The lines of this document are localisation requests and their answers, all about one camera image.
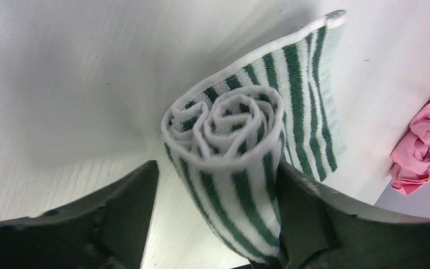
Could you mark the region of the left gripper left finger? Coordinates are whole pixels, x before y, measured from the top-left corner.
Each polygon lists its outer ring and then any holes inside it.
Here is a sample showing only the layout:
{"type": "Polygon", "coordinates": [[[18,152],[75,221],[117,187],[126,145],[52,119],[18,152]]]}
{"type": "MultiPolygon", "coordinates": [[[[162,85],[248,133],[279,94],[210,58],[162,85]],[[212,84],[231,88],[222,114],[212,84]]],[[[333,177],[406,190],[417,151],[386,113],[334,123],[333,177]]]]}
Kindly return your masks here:
{"type": "Polygon", "coordinates": [[[37,217],[0,221],[0,268],[140,268],[158,178],[150,160],[37,217]]]}

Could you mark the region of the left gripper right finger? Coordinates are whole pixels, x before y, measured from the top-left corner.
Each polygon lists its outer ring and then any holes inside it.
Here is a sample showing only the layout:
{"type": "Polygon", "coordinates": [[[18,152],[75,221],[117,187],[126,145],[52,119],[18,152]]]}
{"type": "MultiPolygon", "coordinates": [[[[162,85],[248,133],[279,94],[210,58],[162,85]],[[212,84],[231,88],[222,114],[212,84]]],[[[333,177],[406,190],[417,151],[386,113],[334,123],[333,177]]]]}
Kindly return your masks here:
{"type": "Polygon", "coordinates": [[[292,268],[430,268],[430,219],[355,200],[285,161],[276,188],[292,268]]]}

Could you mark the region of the green white striped towel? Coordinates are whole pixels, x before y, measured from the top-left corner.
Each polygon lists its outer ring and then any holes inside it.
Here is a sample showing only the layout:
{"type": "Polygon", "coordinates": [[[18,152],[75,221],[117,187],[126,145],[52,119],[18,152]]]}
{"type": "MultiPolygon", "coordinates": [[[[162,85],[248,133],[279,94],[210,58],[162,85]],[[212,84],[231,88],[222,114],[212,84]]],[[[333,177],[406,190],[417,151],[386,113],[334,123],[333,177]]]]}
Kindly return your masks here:
{"type": "Polygon", "coordinates": [[[253,50],[167,110],[166,153],[207,225],[250,262],[286,268],[275,192],[278,165],[317,182],[346,144],[330,67],[346,19],[335,10],[253,50]]]}

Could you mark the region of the pink crumpled towel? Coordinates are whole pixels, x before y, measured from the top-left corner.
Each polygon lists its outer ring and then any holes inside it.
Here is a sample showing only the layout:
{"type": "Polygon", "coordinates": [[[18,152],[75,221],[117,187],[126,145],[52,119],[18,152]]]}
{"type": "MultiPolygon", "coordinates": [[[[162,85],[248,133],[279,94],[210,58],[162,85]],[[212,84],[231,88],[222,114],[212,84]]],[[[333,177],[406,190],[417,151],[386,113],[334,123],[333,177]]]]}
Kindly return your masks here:
{"type": "Polygon", "coordinates": [[[430,100],[390,154],[391,187],[408,196],[430,182],[430,100]]]}

